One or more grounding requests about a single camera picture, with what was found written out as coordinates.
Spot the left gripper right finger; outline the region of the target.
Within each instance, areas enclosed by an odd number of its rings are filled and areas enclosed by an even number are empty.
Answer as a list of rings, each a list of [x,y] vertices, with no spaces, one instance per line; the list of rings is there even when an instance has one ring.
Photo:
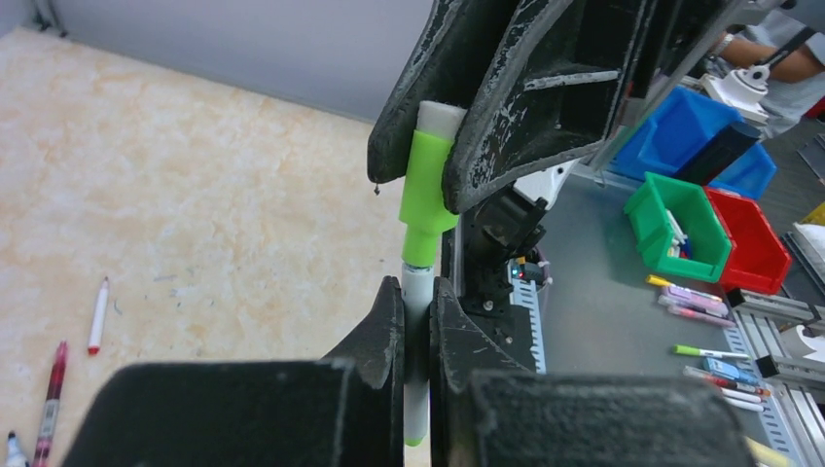
[[[430,453],[434,466],[510,466],[496,415],[476,399],[473,374],[528,373],[463,310],[448,279],[434,281],[430,305]]]

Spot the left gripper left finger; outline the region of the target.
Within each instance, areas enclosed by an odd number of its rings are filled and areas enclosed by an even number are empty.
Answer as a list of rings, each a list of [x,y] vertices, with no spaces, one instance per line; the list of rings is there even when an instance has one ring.
[[[339,466],[404,464],[404,305],[385,276],[371,310],[325,357],[342,364],[336,421]]]

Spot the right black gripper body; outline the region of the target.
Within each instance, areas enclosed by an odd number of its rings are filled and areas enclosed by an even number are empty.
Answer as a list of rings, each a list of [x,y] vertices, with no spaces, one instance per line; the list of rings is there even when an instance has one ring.
[[[698,50],[699,41],[709,36],[712,22],[721,16],[725,7],[721,1],[649,2],[652,4],[649,29],[640,44],[639,56],[625,98],[616,114],[615,126],[592,155],[614,137],[622,115],[633,99],[650,96],[659,76],[673,75],[688,55]],[[516,181],[484,199],[477,207],[489,203],[503,205],[503,197],[513,190]]]

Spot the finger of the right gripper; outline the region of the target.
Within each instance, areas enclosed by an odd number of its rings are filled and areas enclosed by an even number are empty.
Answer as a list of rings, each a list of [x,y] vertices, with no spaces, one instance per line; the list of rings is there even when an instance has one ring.
[[[384,184],[407,172],[421,101],[468,109],[511,22],[514,0],[439,0],[367,143],[367,175]]]
[[[592,155],[615,126],[649,1],[520,1],[445,165],[462,213],[518,178]]]

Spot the white green-tipped pen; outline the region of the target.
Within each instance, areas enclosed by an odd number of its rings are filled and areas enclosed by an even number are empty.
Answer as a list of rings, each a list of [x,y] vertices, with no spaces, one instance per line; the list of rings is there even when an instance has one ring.
[[[433,268],[403,264],[401,292],[405,322],[404,441],[407,446],[417,447],[429,427],[429,312],[434,293]]]

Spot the green black pen cap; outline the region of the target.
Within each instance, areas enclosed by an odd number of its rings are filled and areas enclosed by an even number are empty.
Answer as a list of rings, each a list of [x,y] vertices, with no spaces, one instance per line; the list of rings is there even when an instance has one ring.
[[[402,260],[416,268],[435,264],[441,235],[458,216],[445,207],[445,164],[466,110],[436,101],[419,103],[399,220],[406,225]]]

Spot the person forearm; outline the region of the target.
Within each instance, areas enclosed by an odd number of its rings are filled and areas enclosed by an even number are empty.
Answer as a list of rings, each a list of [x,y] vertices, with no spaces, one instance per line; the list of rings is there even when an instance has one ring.
[[[718,55],[738,68],[749,68],[777,52],[777,48],[756,44],[736,36],[729,42],[721,39],[718,46],[722,44],[726,47]],[[771,70],[771,78],[782,83],[796,84],[823,72],[824,64],[807,45],[802,45],[775,65]]]

